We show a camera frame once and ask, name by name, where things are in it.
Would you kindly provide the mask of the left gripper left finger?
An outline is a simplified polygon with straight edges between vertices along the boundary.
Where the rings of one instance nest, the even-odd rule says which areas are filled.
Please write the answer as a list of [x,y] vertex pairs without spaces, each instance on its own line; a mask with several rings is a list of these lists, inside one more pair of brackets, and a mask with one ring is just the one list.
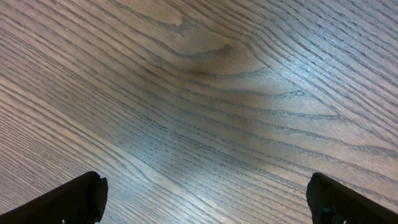
[[108,181],[89,171],[1,215],[1,223],[99,223],[108,198]]

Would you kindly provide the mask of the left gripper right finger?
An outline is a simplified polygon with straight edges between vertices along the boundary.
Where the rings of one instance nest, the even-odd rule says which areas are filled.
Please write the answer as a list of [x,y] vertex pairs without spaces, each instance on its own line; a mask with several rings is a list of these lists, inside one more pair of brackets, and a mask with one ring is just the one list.
[[307,185],[307,203],[313,224],[397,224],[397,214],[316,172]]

